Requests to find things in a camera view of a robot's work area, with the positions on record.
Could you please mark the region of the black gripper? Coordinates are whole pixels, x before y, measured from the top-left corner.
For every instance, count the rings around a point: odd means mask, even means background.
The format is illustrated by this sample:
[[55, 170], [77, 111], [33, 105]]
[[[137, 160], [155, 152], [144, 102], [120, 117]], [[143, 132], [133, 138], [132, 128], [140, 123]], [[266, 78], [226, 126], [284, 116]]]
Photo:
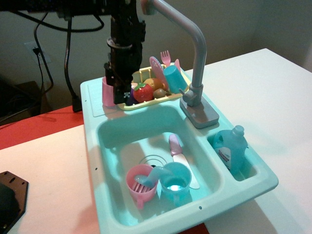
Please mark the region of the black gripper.
[[104, 64], [106, 84], [113, 85], [114, 104], [126, 103], [131, 94], [133, 73], [142, 63], [142, 44], [134, 43], [122, 46], [109, 37], [109, 61]]

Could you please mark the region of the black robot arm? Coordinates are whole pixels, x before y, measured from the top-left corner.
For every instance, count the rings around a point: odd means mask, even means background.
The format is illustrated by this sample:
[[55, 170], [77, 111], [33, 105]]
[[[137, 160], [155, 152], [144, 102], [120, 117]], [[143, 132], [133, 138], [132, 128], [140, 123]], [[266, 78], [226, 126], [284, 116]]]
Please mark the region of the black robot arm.
[[[96, 32], [104, 28], [100, 16], [111, 17], [111, 34], [107, 39], [110, 47], [109, 61], [104, 64], [107, 84], [113, 88], [113, 103], [120, 104], [130, 97], [133, 73], [138, 71], [142, 63], [142, 43], [145, 41], [144, 21], [137, 16], [137, 5], [134, 0], [2, 0], [0, 10], [44, 25], [48, 28], [66, 32], [66, 52], [64, 59], [64, 75], [67, 87], [72, 96], [73, 111], [82, 108], [81, 100], [76, 95], [68, 75], [68, 62], [72, 33]], [[67, 21], [67, 28], [46, 23], [44, 19], [36, 19], [24, 12], [47, 15], [55, 12], [60, 19]], [[75, 16], [94, 16], [99, 27], [89, 29], [73, 29], [72, 18]]]

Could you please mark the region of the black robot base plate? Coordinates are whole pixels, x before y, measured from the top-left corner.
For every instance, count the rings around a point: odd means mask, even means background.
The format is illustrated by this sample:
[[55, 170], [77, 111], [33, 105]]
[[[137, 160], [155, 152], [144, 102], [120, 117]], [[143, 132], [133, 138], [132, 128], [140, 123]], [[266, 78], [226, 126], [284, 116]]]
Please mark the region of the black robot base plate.
[[8, 233], [26, 211], [28, 181], [5, 171], [0, 174], [0, 232]]

